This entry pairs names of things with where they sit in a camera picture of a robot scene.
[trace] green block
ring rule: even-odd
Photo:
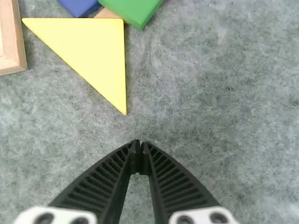
[[[132,24],[143,29],[163,0],[98,0],[99,3]]]

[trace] blue tangram piece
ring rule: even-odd
[[[98,0],[58,0],[73,17],[88,17],[101,5]]]

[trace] wooden frame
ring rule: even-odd
[[[18,0],[0,0],[0,75],[26,69]]]

